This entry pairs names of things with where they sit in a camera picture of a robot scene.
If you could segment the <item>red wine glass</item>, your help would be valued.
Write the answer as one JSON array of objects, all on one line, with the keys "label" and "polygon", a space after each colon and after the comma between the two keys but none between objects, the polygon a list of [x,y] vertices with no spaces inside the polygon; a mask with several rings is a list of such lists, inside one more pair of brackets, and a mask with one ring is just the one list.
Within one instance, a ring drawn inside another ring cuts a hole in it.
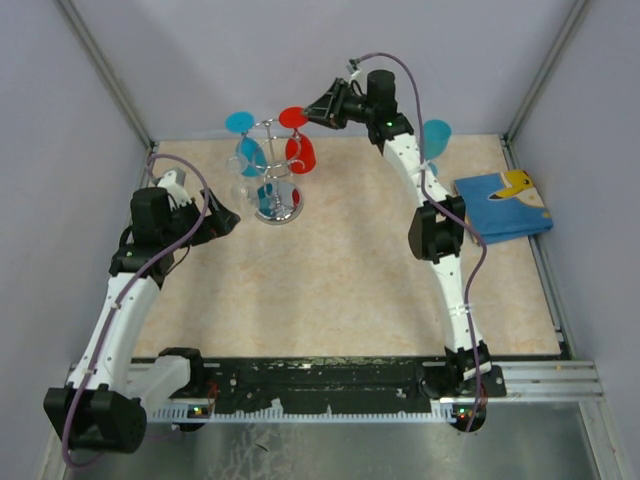
[{"label": "red wine glass", "polygon": [[308,123],[303,108],[291,106],[285,108],[278,117],[279,123],[292,131],[285,144],[285,159],[290,171],[295,175],[310,173],[316,167],[316,154],[311,140],[301,132]]}]

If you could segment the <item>teal wine glass front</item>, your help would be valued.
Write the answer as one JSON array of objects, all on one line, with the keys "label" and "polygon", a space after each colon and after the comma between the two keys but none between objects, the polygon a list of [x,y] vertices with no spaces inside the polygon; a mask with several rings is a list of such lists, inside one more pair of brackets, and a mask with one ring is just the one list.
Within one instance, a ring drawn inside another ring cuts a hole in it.
[{"label": "teal wine glass front", "polygon": [[447,149],[451,135],[450,125],[441,119],[427,120],[422,126],[422,159],[434,176],[438,175],[434,161]]}]

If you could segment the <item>blue pikachu cloth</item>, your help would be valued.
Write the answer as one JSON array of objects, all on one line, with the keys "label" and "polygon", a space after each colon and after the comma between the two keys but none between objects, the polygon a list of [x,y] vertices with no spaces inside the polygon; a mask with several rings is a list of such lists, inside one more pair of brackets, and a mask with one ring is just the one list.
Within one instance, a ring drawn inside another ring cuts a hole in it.
[{"label": "blue pikachu cloth", "polygon": [[486,244],[544,233],[553,220],[531,176],[507,170],[453,182],[466,204],[466,220]]}]

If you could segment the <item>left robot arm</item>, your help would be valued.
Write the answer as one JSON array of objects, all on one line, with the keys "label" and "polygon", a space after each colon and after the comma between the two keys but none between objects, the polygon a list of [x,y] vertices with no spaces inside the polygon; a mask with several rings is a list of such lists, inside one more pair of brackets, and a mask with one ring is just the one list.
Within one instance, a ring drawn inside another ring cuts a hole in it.
[{"label": "left robot arm", "polygon": [[143,323],[176,263],[191,249],[230,234],[240,221],[210,188],[198,206],[185,189],[186,173],[167,170],[136,191],[131,223],[112,256],[105,301],[92,336],[62,387],[48,389],[44,410],[64,453],[133,453],[150,415],[174,394],[194,397],[208,384],[199,350],[168,347],[136,380],[129,368]]}]

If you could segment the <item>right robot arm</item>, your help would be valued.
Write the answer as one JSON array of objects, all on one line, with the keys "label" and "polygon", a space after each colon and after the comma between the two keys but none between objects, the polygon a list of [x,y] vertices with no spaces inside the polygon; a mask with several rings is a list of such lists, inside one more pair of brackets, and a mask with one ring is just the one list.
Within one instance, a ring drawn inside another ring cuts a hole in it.
[{"label": "right robot arm", "polygon": [[363,124],[370,142],[404,180],[415,212],[408,231],[413,256],[427,262],[436,276],[447,308],[445,365],[448,387],[461,396],[480,395],[482,379],[492,369],[491,356],[471,317],[462,279],[461,253],[466,205],[451,195],[421,158],[419,139],[398,109],[393,72],[367,75],[366,90],[356,78],[336,78],[326,93],[303,110],[314,124],[334,130]]}]

